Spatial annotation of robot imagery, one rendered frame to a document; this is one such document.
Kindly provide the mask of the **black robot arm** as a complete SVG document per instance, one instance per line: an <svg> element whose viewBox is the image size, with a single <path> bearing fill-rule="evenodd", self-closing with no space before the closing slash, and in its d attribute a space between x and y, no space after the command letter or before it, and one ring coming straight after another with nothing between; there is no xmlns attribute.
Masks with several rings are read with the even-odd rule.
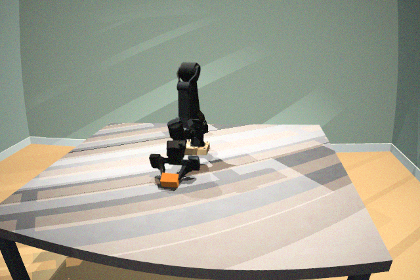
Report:
<svg viewBox="0 0 420 280"><path fill-rule="evenodd" d="M181 153L182 156L187 140L191 140L190 147L205 147L203 134L208 133L208 125L200 111L197 88L199 75L200 66L197 62L183 62L178 66L178 117L167 124L173 141L167 141L166 156L169 153Z"/></svg>

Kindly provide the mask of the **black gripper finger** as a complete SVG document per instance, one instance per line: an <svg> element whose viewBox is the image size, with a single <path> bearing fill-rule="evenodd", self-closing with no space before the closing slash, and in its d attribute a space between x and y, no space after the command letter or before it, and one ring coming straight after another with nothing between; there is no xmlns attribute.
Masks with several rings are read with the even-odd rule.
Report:
<svg viewBox="0 0 420 280"><path fill-rule="evenodd" d="M165 173L165 165L164 165L163 159L156 158L156 164L157 164L157 168L158 168L158 170L160 170L161 176L162 176L162 173Z"/></svg>
<svg viewBox="0 0 420 280"><path fill-rule="evenodd" d="M190 160L182 160L182 167L178 175L178 180L180 180L188 172L192 172Z"/></svg>

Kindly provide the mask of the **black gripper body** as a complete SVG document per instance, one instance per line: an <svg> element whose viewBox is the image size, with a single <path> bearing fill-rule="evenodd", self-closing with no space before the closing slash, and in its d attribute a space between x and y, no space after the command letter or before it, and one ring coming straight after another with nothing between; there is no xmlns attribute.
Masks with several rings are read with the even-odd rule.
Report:
<svg viewBox="0 0 420 280"><path fill-rule="evenodd" d="M168 158L162 157L161 154L151 154L149 156L150 164L153 169L157 169L156 158L163 159L164 164L169 165L182 165L182 160L190 160L192 170L199 171L200 169L200 159L198 156L188 155L188 159L184 159L184 151L181 153L169 153Z"/></svg>

